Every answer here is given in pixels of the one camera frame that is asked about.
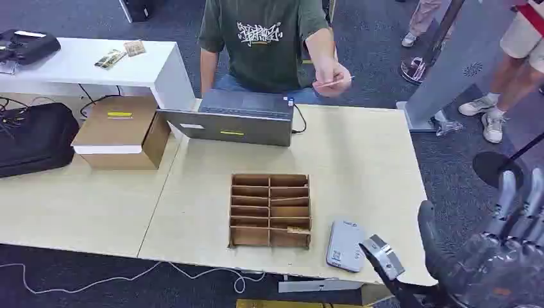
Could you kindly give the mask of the person's left hand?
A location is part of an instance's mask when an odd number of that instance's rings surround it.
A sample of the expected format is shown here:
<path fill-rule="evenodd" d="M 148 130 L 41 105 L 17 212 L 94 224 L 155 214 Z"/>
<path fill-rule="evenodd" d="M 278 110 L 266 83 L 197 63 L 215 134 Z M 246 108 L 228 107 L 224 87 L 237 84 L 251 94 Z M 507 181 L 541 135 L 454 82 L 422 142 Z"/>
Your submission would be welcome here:
<path fill-rule="evenodd" d="M 318 94 L 325 97 L 336 97 L 350 88 L 352 75 L 335 58 L 317 58 L 312 62 L 316 75 L 312 86 Z"/>

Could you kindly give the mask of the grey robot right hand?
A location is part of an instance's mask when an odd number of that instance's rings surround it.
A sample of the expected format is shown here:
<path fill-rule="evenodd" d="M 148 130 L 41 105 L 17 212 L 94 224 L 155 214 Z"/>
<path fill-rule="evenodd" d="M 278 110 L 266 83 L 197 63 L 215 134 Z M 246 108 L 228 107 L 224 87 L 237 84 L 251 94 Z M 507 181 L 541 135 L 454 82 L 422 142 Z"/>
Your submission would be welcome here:
<path fill-rule="evenodd" d="M 425 265 L 446 297 L 461 307 L 543 307 L 543 171 L 532 170 L 531 188 L 514 208 L 516 178 L 504 171 L 490 217 L 451 252 L 436 227 L 434 205 L 418 213 Z"/>

